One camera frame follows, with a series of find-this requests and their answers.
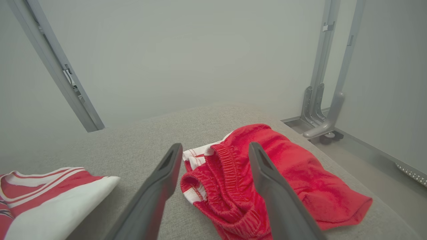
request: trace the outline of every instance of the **red fabric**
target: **red fabric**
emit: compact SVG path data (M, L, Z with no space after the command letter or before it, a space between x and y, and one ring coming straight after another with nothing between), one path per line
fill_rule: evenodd
M27 179L28 181L38 181L42 178L46 178L48 176L52 176L58 173L62 173L67 171L68 169L60 170L57 172L54 172L49 175L45 176L20 176L16 173L12 173L12 175L19 179ZM38 207L47 200L53 199L60 195L61 193L65 193L66 191L87 184L91 183L97 180L102 179L102 176L92 176L88 171L80 171L78 170L84 170L84 168L77 168L70 172L64 173L62 175L59 175L56 177L56 179L51 180L50 182L46 184L40 184L37 187L28 187L24 185L14 185L7 182L4 178L0 180L0 189L2 190L4 196L6 198L18 198L14 201L6 201L0 196L0 240L4 239L10 225L12 224L13 220L18 217L21 213L28 211L32 208ZM75 174L70 175L66 179L61 180L61 178L67 174L70 174L72 172L76 172ZM42 187L48 187L56 182L60 181L60 183L53 188L47 190L45 193L42 193L41 195L25 202L20 205L9 207L10 204L18 202L20 200L29 198L35 194L38 193L38 190L40 190Z
M264 200L252 180L250 142L261 144L322 230L362 221L371 198L351 190L309 151L268 125L254 124L212 145L215 153L205 156L206 163L193 171L187 168L181 179L183 192L204 186L206 199L194 205L212 220L222 239L272 239Z

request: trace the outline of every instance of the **couch cushion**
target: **couch cushion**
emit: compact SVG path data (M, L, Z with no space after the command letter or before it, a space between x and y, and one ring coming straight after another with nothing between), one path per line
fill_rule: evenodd
M103 239L144 180L173 143L184 149L221 139L232 130L265 123L312 152L323 167L349 187L374 198L365 219L357 226L325 232L328 239L418 239L417 234L386 204L322 151L281 121L247 106L218 104L143 120L129 126L92 132L63 149L27 153L2 159L3 173L18 170L42 174L60 167L85 167L93 175L119 176L113 192L80 224L69 239ZM179 179L185 173L181 165ZM220 239L210 220L182 195L179 184L166 202L159 239Z

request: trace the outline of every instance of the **metal frame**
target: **metal frame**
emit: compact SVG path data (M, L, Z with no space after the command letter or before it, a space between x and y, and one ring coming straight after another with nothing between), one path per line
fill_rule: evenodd
M323 115L322 109L321 109L321 105L322 105L322 98L323 98L323 90L325 89L325 84L321 83L319 84L319 86L317 87L317 92L316 92L316 99L314 100L314 109L312 112L312 116L313 118L324 122L326 120L325 115Z
M351 23L350 34L348 36L347 47L345 49L344 57L342 60L341 70L338 76L338 82L335 87L334 96L326 120L319 126L310 129L303 133L306 138L315 138L320 135L324 135L334 130L336 120L338 119L339 111L341 110L344 102L344 94L342 88L344 86L345 77L347 76L348 67L351 61L351 55L353 54L354 44L357 38L357 34L360 28L360 22L362 21L363 8L366 0L357 0L356 8L354 11L353 21Z
M387 153L385 153L385 152L383 152L383 151L379 150L378 148L376 148L376 147L374 147L374 146L370 145L369 143L366 143L366 142L364 142L364 141L360 140L360 139L359 139L359 138L357 138L357 137L354 137L354 136L353 136L353 135L351 135L351 134L346 133L345 131L343 131L343 130L341 130L341 129L339 129L339 128L334 127L334 129L335 129L337 132L339 132L339 133L343 134L345 137L348 137L348 138L353 139L354 141L356 141L356 142L360 143L361 145L363 145L363 146L365 146L365 147L367 147L367 148L369 148L369 149L374 150L375 152L377 152L378 154L380 154L380 155L384 156L385 158L390 159L390 160L391 160L391 161L393 161L394 163L399 164L400 166L402 166L402 167L404 167L404 168L408 169L409 171L411 171L411 172L413 172L413 173L415 173L415 174L417 174L417 175L419 175L419 176L421 176L421 177L423 177L423 178L427 179L427 175L426 175L426 174L422 173L422 172L421 172L421 171L419 171L419 170L416 170L416 169L415 169L415 168L413 168L412 166L410 166L410 165L408 165L408 164L406 164L406 163L404 163L404 162L400 161L399 159L397 159L397 158L395 158L395 157L393 157L393 156L391 156L391 155L389 155L389 154L387 154Z
M287 118L287 119L283 119L283 120L281 120L281 122L283 122L283 123L287 123L287 122L291 122L291 121L295 121L295 120L300 120L301 119L301 116L298 116L298 117L290 117L290 118Z
M94 132L105 128L71 63L65 56L39 2L37 0L7 0L7 2L53 81L86 131ZM65 70L70 73L69 77L76 84L83 101L70 84L64 73Z
M338 18L339 0L328 0L325 2L323 13L322 28L317 45L316 60L311 77L311 86L313 87L312 99L315 101L310 104L310 114L313 118L323 122L324 119L316 117L316 104L318 100L318 88L323 83L326 67L328 65L329 53L332 46L334 30Z
M311 127L316 127L319 124L311 117L310 104L311 96L313 95L313 87L309 86L305 89L304 100L302 102L301 120Z
M320 28L319 42L317 44L316 59L314 61L313 74L311 77L311 85L307 87L304 93L303 106L301 111L301 120L311 127L319 126L325 116L316 113L317 105L320 104L323 94L326 66L328 64L329 53L332 45L332 38L338 18L339 0L326 0L323 10L322 25Z
M412 179L414 179L415 181L421 183L424 185L424 187L427 187L427 179L425 177L422 177L416 173L414 173L413 171L410 171L409 169L402 167L401 165L396 163L396 167L398 167L398 169L402 172L404 172L406 175L408 175L409 177L411 177Z

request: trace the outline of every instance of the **white wall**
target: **white wall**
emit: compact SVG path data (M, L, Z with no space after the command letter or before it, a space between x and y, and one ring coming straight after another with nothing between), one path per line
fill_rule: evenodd
M301 114L325 2L40 0L107 127L219 101Z
M336 127L427 174L427 1L366 1Z
M325 77L323 78L325 89L323 91L322 109L329 108L332 103L333 93L338 81L339 71L341 70L342 59L345 48L347 47L356 2L357 0L341 0L339 4L328 65L326 66Z
M0 156L87 134L5 0L0 23Z

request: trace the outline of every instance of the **caster wheel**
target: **caster wheel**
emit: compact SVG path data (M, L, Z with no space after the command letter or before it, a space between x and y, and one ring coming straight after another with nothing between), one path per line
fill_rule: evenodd
M328 138L325 135L322 135L319 137L320 143L323 145L329 145L330 143L332 143L332 138Z
M334 140L334 141L339 141L339 140L344 138L344 135L342 135L341 133L339 133L337 131L333 131L333 133L335 134L335 137L332 138L332 140Z

